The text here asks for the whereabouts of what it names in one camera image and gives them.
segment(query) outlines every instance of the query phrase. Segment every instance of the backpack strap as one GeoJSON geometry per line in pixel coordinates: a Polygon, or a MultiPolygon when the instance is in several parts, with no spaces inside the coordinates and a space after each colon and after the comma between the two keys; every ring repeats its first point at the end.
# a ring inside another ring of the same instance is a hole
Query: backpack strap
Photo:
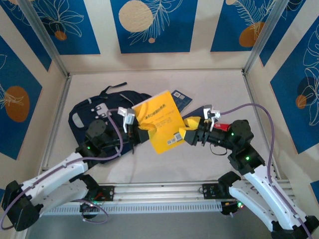
{"type": "Polygon", "coordinates": [[[117,87],[125,86],[125,85],[127,85],[127,84],[128,84],[127,82],[123,82],[123,83],[118,84],[118,85],[116,85],[116,86],[108,86],[105,90],[103,90],[103,91],[100,93],[100,95],[106,95],[106,92],[107,92],[107,90],[108,90],[109,88],[117,88],[117,87]]]}

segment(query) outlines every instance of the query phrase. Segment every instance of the dark blue backpack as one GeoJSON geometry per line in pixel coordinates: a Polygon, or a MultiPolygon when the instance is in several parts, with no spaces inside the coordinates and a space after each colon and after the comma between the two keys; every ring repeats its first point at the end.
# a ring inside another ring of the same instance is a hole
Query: dark blue backpack
{"type": "MultiPolygon", "coordinates": [[[[114,130],[106,116],[107,110],[118,107],[131,108],[132,106],[151,97],[148,94],[140,94],[135,91],[120,91],[110,94],[106,93],[109,88],[115,88],[124,85],[127,85],[127,83],[124,82],[116,86],[108,86],[100,93],[100,95],[90,97],[78,103],[72,109],[69,114],[69,125],[78,144],[82,144],[84,142],[85,132],[90,123],[94,120],[103,120],[106,122],[107,128],[109,128],[108,130],[114,130]]],[[[113,112],[111,117],[118,127],[123,127],[123,116],[113,112]]],[[[111,149],[108,148],[106,153],[108,156],[112,156],[117,153],[116,150],[118,150],[117,147],[111,149]]],[[[125,143],[121,155],[130,150],[130,144],[125,143]]]]}

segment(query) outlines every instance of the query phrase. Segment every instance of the red component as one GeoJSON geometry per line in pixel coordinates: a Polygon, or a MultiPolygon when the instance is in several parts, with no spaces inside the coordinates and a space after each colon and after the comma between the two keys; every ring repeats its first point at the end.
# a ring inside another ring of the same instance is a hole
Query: red component
{"type": "Polygon", "coordinates": [[[230,124],[228,124],[228,123],[217,122],[214,124],[214,128],[221,129],[222,131],[228,131],[229,126],[230,126],[230,124]]]}

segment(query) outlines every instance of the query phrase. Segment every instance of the yellow book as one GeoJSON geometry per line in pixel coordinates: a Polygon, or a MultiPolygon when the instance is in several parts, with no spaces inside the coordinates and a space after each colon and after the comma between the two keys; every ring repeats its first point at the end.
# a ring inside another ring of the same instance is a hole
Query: yellow book
{"type": "Polygon", "coordinates": [[[178,129],[185,124],[169,91],[153,96],[133,109],[141,127],[156,128],[150,141],[158,154],[184,142],[178,129]]]}

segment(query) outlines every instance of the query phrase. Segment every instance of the white floor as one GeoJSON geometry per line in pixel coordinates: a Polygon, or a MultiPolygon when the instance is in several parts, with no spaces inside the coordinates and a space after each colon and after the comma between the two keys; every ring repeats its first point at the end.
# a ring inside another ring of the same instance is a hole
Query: white floor
{"type": "MultiPolygon", "coordinates": [[[[185,115],[194,109],[212,104],[221,112],[250,102],[240,70],[182,70],[148,72],[110,72],[103,74],[74,75],[66,100],[49,167],[66,158],[78,146],[68,125],[72,108],[80,101],[98,95],[109,85],[128,82],[124,87],[108,92],[134,90],[156,95],[164,90],[179,90],[193,101],[182,111],[185,115]]],[[[220,122],[232,123],[247,119],[254,133],[252,145],[264,160],[268,150],[252,107],[222,117],[220,122]]],[[[190,146],[186,143],[166,153],[156,154],[149,142],[139,145],[135,154],[127,153],[106,165],[97,165],[89,173],[98,183],[175,182],[218,179],[232,170],[227,156],[215,156],[209,144],[190,146]]]]}

